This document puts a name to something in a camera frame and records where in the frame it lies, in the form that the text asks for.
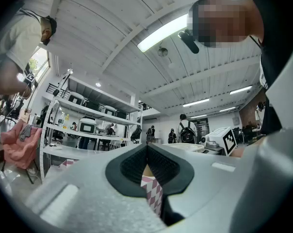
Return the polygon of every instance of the patterned fabric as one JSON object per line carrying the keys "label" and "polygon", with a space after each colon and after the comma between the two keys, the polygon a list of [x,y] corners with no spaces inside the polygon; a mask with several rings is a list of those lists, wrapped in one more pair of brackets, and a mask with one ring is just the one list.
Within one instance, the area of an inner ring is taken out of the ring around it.
{"label": "patterned fabric", "polygon": [[141,187],[146,190],[146,198],[156,215],[161,215],[163,189],[155,177],[142,176]]}

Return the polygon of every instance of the pink cloth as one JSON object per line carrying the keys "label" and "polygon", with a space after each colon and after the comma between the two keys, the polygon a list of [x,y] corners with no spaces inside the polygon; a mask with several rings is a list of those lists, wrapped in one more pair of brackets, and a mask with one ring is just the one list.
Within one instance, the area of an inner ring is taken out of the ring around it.
{"label": "pink cloth", "polygon": [[26,126],[27,123],[19,120],[9,132],[1,133],[4,159],[23,169],[26,169],[30,162],[35,159],[35,150],[42,132],[42,129],[31,128],[30,137],[26,137],[25,141],[22,142],[19,139],[19,133]]}

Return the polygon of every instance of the black shirt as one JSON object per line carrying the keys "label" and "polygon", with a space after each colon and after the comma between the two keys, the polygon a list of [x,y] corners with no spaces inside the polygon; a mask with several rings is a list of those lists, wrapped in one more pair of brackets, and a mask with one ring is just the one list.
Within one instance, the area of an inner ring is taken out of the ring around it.
{"label": "black shirt", "polygon": [[[285,67],[293,51],[293,0],[253,0],[264,24],[261,65],[268,88]],[[275,110],[266,98],[261,133],[281,129]]]}

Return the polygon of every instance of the white t-shirt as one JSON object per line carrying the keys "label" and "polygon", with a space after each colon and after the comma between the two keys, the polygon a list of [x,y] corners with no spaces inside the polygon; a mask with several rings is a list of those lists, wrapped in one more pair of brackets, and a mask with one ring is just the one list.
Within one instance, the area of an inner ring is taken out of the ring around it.
{"label": "white t-shirt", "polygon": [[261,125],[263,124],[264,112],[265,109],[262,109],[262,111],[260,111],[259,109],[255,110],[255,120],[260,121]]}
{"label": "white t-shirt", "polygon": [[24,71],[42,37],[41,18],[33,18],[18,11],[0,30],[0,67],[6,57]]}
{"label": "white t-shirt", "polygon": [[[184,126],[184,128],[188,127],[188,125],[189,125],[188,120],[182,120],[181,123]],[[196,128],[196,126],[195,126],[195,124],[193,122],[190,122],[190,128],[195,132],[195,135],[197,136],[197,128]],[[181,133],[181,131],[182,131],[182,127],[179,124],[178,125],[178,137],[177,137],[178,142],[180,142],[180,133]]]}

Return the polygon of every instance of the white machine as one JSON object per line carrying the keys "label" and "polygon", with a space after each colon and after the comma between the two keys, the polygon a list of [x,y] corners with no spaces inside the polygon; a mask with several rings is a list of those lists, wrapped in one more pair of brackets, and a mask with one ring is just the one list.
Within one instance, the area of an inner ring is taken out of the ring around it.
{"label": "white machine", "polygon": [[93,119],[82,118],[79,121],[79,132],[95,134],[96,133],[96,121]]}
{"label": "white machine", "polygon": [[116,113],[116,109],[114,109],[113,107],[111,106],[104,106],[102,109],[101,109],[101,112],[104,113],[104,114],[108,114],[108,115],[111,115],[111,116],[115,116],[115,113]]}
{"label": "white machine", "polygon": [[225,155],[230,156],[236,148],[236,139],[230,127],[219,128],[201,138],[204,146],[208,142],[216,142],[219,147],[224,148]]}
{"label": "white machine", "polygon": [[71,92],[70,95],[67,96],[67,100],[78,105],[82,105],[84,103],[84,97],[76,92]]}

